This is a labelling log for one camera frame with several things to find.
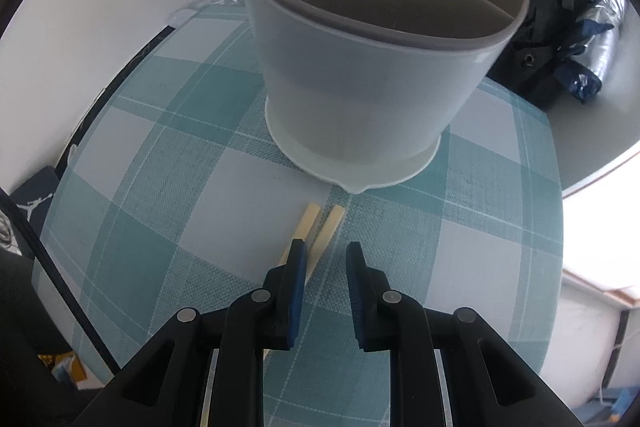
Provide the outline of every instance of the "cable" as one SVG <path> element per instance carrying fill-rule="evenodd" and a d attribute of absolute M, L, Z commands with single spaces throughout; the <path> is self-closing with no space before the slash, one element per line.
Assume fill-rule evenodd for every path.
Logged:
<path fill-rule="evenodd" d="M 44 245 L 40 241 L 38 234 L 33 230 L 29 221 L 22 215 L 18 207 L 15 206 L 15 203 L 12 199 L 7 195 L 7 193 L 2 190 L 0 187 L 0 211 L 4 213 L 4 215 L 9 219 L 9 221 L 14 225 L 16 230 L 20 233 L 22 238 L 25 240 L 33 254 L 36 256 L 36 259 L 39 261 L 40 265 L 42 265 L 42 269 L 45 271 L 53 286 L 56 288 L 60 296 L 62 297 L 65 304 L 68 306 L 71 314 L 74 316 L 84 334 L 86 334 L 89 341 L 94 344 L 95 350 L 98 352 L 98 355 L 104 360 L 104 363 L 107 365 L 109 370 L 116 375 L 120 370 L 120 366 L 116 362 L 116 359 L 113 358 L 111 351 L 104 344 L 102 338 L 95 330 L 94 325 L 91 324 L 89 317 L 86 316 L 84 310 L 74 297 L 73 293 L 69 289 L 69 286 L 66 285 L 64 279 L 62 279 L 62 275 L 58 271 L 55 263 L 51 259 L 49 252 L 44 248 Z"/>
<path fill-rule="evenodd" d="M 622 346 L 624 346 L 628 341 L 630 341 L 634 336 L 636 336 L 638 333 L 640 333 L 640 329 L 634 331 L 633 333 L 631 333 L 631 335 L 625 335 L 626 338 L 624 338 L 622 340 L 622 342 L 620 342 L 619 344 L 615 344 L 613 346 L 613 348 L 611 349 L 611 352 L 613 353 L 616 349 L 622 349 Z M 598 397 L 600 398 L 600 405 L 606 405 L 604 403 L 604 399 L 602 397 L 602 388 L 604 386 L 604 378 L 602 379 L 602 381 L 600 382 L 600 388 L 598 389 Z"/>

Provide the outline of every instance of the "jordan logo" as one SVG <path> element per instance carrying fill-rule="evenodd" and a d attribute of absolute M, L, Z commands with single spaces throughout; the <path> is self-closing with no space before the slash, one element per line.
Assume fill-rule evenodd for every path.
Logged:
<path fill-rule="evenodd" d="M 27 204 L 17 204 L 18 208 L 27 211 L 27 221 L 31 220 L 31 213 L 41 204 L 43 201 L 47 201 L 49 198 L 53 197 L 53 193 L 51 193 L 46 198 L 38 198 L 37 200 L 29 201 Z"/>

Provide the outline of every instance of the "chopstick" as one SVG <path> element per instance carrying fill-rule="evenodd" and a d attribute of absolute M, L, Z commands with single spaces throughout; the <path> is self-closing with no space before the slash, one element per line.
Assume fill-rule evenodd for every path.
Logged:
<path fill-rule="evenodd" d="M 335 231 L 338 230 L 338 226 L 344 216 L 344 212 L 344 208 L 339 204 L 334 204 L 331 212 L 329 212 L 329 216 L 326 218 L 322 229 L 318 233 L 318 237 L 316 237 L 311 250 L 309 250 L 309 256 L 306 260 L 305 284 L 309 279 L 311 279 L 311 274 L 316 269 L 318 261 L 320 261 L 324 250 L 329 246 L 332 237 L 334 237 Z"/>
<path fill-rule="evenodd" d="M 293 236 L 291 237 L 291 240 L 292 241 L 294 239 L 306 240 L 306 238 L 309 235 L 309 232 L 311 232 L 311 229 L 313 228 L 313 225 L 316 222 L 316 219 L 319 213 L 320 213 L 320 206 L 315 203 L 309 203 L 306 206 L 305 213 L 303 214 L 302 219 L 300 219 L 300 222 L 298 223 L 298 226 L 296 227 L 296 230 L 294 231 Z M 329 243 L 334 237 L 335 231 L 338 230 L 338 227 L 340 226 L 340 222 L 344 217 L 344 213 L 345 213 L 345 209 L 341 207 L 339 204 L 334 204 L 334 207 L 331 209 L 331 212 L 329 212 L 329 216 L 327 216 L 326 221 L 322 226 L 322 229 L 320 229 L 320 232 L 318 233 L 318 237 L 316 237 L 316 240 L 314 241 L 311 247 L 311 250 L 309 250 L 308 258 L 306 260 L 305 284 L 311 278 L 311 275 L 316 269 L 316 266 L 318 265 L 318 262 L 320 261 L 320 258 L 324 253 L 324 250 L 326 250 L 326 247 L 329 246 Z M 282 254 L 282 257 L 280 258 L 280 262 L 278 263 L 278 266 L 285 264 L 287 262 L 287 257 L 289 257 L 289 248 L 287 248 L 287 250 L 284 251 L 284 254 Z M 264 349 L 262 351 L 262 359 L 265 359 L 269 354 L 269 352 L 270 352 L 270 349 Z"/>
<path fill-rule="evenodd" d="M 320 210 L 320 205 L 316 203 L 309 203 L 306 206 L 305 213 L 302 214 L 302 219 L 300 219 L 300 222 L 298 223 L 296 229 L 293 232 L 293 235 L 291 236 L 291 239 L 289 240 L 289 244 L 284 249 L 284 253 L 278 261 L 278 266 L 281 266 L 287 262 L 287 258 L 289 257 L 289 248 L 291 247 L 291 241 L 293 241 L 294 239 L 302 239 L 303 241 L 306 241 L 309 232 L 311 232 L 311 229 L 314 227 L 316 219 L 318 219 Z"/>

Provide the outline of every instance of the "container base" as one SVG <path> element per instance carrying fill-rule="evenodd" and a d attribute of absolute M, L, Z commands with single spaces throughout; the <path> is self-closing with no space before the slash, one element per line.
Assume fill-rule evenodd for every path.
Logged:
<path fill-rule="evenodd" d="M 351 194 L 368 188 L 398 185 L 423 171 L 433 160 L 440 145 L 440 136 L 427 149 L 405 160 L 375 164 L 349 163 L 316 154 L 294 140 L 270 110 L 269 98 L 264 104 L 264 118 L 269 133 L 283 154 L 308 174 L 340 186 Z"/>

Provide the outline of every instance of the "checkered tablecloth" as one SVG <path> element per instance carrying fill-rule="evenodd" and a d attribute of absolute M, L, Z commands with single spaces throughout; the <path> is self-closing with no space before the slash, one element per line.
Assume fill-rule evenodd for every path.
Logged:
<path fill-rule="evenodd" d="M 545 115 L 484 80 L 415 178 L 357 196 L 294 167 L 264 122 L 243 6 L 210 6 L 149 55 L 95 120 L 42 234 L 124 364 L 178 309 L 258 287 L 307 203 L 346 208 L 305 289 L 300 336 L 264 376 L 268 427 L 388 422 L 388 355 L 358 350 L 344 252 L 426 307 L 475 308 L 535 369 L 562 264 L 558 166 Z M 110 374 L 39 267 L 34 286 L 89 368 Z"/>

